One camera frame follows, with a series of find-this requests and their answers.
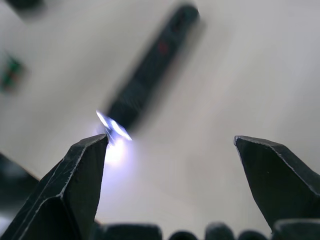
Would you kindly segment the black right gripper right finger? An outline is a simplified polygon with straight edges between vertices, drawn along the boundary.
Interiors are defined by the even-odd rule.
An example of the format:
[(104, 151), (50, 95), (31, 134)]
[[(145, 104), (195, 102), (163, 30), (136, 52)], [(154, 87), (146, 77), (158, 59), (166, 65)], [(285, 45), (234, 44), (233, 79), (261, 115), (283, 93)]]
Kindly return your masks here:
[(320, 217), (320, 175), (285, 145), (234, 137), (253, 199), (269, 227), (279, 220)]

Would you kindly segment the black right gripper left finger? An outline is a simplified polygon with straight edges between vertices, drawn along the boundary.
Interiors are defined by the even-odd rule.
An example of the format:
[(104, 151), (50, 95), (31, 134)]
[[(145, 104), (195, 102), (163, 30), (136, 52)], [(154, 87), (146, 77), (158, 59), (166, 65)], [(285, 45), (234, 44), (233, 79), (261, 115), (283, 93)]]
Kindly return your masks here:
[(100, 200), (106, 134), (73, 144), (37, 184), (2, 240), (87, 240)]

